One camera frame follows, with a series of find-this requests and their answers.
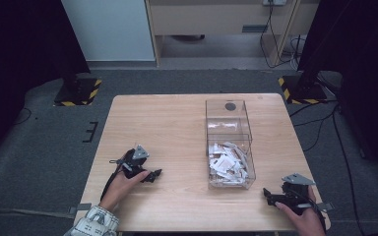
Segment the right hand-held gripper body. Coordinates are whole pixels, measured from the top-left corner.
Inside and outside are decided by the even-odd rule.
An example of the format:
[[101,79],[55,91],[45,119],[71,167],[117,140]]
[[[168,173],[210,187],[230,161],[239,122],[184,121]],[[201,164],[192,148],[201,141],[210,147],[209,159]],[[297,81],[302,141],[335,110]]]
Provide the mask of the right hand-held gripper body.
[[286,200],[283,204],[296,214],[302,215],[308,208],[315,209],[316,204],[309,197],[309,187],[315,182],[299,173],[293,173],[282,178],[283,193]]

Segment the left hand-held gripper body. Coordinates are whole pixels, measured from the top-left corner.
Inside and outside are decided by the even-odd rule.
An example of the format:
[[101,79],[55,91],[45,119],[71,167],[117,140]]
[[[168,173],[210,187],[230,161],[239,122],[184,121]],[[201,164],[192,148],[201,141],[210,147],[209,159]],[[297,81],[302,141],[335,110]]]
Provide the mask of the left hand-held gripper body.
[[129,149],[120,161],[125,176],[131,179],[144,171],[143,164],[149,156],[149,153],[141,145]]

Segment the person's left hand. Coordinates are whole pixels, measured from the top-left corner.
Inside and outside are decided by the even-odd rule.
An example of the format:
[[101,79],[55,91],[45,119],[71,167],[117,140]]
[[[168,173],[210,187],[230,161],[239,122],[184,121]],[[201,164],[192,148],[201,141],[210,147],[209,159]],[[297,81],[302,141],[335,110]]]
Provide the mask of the person's left hand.
[[128,179],[123,172],[118,173],[109,185],[105,195],[98,204],[100,207],[113,212],[122,199],[148,175],[149,171],[143,171]]

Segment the person's right hand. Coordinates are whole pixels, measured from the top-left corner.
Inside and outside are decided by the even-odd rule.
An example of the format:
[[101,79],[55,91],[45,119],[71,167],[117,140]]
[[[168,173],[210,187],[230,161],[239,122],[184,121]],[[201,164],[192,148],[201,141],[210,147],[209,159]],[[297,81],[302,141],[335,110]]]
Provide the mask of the person's right hand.
[[276,202],[276,207],[290,220],[299,236],[326,236],[319,215],[314,209],[306,208],[302,215],[298,215],[283,203]]

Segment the pile of white paper packets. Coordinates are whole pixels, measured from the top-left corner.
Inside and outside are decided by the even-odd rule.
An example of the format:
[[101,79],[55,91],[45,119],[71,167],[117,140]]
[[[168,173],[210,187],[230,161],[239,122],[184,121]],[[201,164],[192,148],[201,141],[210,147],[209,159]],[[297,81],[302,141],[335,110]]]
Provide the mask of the pile of white paper packets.
[[208,146],[209,184],[215,188],[249,189],[256,179],[250,153],[232,142]]

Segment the clear plastic box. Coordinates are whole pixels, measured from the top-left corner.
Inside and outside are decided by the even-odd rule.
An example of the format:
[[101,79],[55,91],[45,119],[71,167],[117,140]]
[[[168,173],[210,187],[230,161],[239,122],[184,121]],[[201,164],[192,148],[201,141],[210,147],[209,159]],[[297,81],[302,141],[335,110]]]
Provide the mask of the clear plastic box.
[[250,153],[253,137],[246,102],[241,99],[209,99],[206,101],[206,156],[208,146],[232,142]]

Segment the black stand base yellow stripes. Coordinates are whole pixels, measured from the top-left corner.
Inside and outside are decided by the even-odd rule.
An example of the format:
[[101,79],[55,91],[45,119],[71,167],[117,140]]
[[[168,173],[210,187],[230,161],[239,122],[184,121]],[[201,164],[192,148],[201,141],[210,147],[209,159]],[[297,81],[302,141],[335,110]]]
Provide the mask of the black stand base yellow stripes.
[[327,95],[318,83],[306,81],[300,76],[282,76],[278,78],[278,82],[288,104],[316,104],[327,101]]
[[98,92],[101,80],[78,79],[79,85],[68,88],[63,85],[54,98],[55,106],[90,105]]

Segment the white panel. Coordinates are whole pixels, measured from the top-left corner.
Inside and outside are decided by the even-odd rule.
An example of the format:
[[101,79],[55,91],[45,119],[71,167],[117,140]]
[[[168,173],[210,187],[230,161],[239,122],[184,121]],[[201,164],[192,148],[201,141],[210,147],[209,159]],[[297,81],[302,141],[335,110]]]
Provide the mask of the white panel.
[[145,0],[62,0],[87,61],[155,61]]

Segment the black curtain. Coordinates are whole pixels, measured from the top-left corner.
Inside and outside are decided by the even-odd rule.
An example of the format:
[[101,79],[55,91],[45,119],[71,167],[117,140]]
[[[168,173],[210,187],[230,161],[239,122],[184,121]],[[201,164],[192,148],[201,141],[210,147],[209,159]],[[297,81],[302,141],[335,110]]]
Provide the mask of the black curtain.
[[342,111],[364,156],[378,162],[378,0],[320,0],[299,70],[342,75]]
[[62,0],[0,0],[0,143],[30,89],[89,70]]

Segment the light wooden cabinet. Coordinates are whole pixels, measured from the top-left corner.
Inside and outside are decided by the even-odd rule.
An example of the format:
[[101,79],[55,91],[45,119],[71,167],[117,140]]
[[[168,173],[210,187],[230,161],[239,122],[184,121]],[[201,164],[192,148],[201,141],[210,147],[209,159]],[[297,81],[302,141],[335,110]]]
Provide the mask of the light wooden cabinet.
[[145,0],[155,55],[166,35],[260,33],[265,55],[282,61],[287,40],[309,32],[321,0],[287,0],[263,6],[263,0]]

